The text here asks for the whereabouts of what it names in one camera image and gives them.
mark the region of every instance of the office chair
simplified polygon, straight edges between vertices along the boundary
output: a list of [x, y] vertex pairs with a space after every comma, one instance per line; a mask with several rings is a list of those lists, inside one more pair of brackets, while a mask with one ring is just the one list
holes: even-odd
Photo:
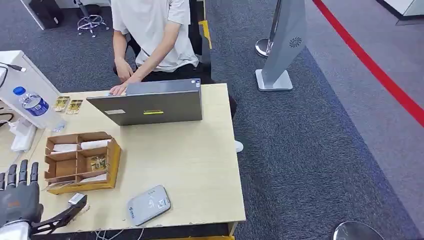
[[93, 29], [98, 27], [99, 25], [104, 25], [106, 27], [106, 30], [109, 30], [109, 27], [106, 25], [105, 21], [103, 21], [103, 17], [97, 14], [89, 14], [89, 11], [87, 10], [86, 6], [80, 1], [80, 0], [73, 0], [73, 2], [78, 5], [78, 7], [81, 9], [82, 14], [84, 17], [82, 17], [78, 23], [78, 35], [82, 35], [83, 33], [80, 31], [80, 29], [84, 30], [90, 30], [91, 37], [95, 38], [96, 35], [93, 33]]
[[[199, 56], [199, 61], [202, 63], [202, 69], [198, 69], [202, 73], [206, 73], [211, 76], [212, 65], [211, 65], [211, 50], [209, 49], [209, 41], [206, 37], [200, 34], [199, 29], [199, 18], [197, 12], [197, 0], [189, 0], [190, 3], [190, 25], [188, 26], [188, 38], [190, 39], [191, 46], [196, 55]], [[137, 57], [142, 50], [133, 36], [129, 35], [129, 41], [126, 49], [131, 47]]]

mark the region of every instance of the white shoe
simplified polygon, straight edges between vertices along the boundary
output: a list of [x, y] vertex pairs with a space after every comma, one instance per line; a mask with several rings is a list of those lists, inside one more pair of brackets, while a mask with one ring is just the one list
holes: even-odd
[[244, 148], [243, 143], [236, 140], [234, 140], [234, 142], [235, 142], [235, 152], [240, 153], [241, 151], [243, 151], [243, 148]]

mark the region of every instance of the gray carpet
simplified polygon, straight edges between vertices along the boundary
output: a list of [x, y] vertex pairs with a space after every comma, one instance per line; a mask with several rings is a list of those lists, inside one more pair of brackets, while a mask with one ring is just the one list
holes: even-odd
[[[61, 92], [116, 84], [110, 71], [111, 31], [102, 30], [95, 39], [78, 36], [75, 20], [41, 31], [19, 1], [0, 3], [0, 50], [24, 50]], [[268, 34], [274, 6], [267, 0], [206, 2], [213, 77], [228, 82], [238, 100], [234, 130], [245, 146], [238, 157], [247, 221], [236, 238], [329, 239], [340, 222], [358, 220], [387, 240], [419, 239], [308, 49], [288, 69], [292, 91], [257, 90], [253, 72], [264, 60], [253, 46]], [[137, 239], [138, 233], [115, 239]]]
[[[323, 0], [374, 61], [424, 108], [424, 25], [398, 19], [375, 0]], [[424, 235], [424, 127], [352, 53], [312, 1], [308, 49], [416, 227]]]

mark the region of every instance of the stanchion post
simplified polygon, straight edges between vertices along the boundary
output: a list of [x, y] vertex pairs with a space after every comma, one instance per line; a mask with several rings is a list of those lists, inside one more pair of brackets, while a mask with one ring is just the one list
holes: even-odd
[[281, 0], [278, 0], [277, 5], [275, 7], [275, 13], [274, 18], [272, 20], [271, 32], [269, 33], [269, 37], [258, 40], [255, 45], [256, 53], [261, 57], [267, 58], [270, 55], [271, 48], [273, 47], [274, 43], [274, 37], [276, 36], [280, 12]]

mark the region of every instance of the black pants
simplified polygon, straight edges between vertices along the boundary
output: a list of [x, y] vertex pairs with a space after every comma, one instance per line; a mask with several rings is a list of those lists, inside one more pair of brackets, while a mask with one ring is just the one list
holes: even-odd
[[[174, 72], [152, 71], [143, 79], [143, 82], [199, 78], [201, 84], [216, 83], [208, 74], [198, 71], [197, 69], [202, 69], [201, 63], [199, 63], [199, 66], [197, 66], [197, 68], [194, 67], [192, 64], [187, 64], [177, 68]], [[231, 117], [234, 118], [237, 109], [237, 102], [229, 94], [228, 99]]]

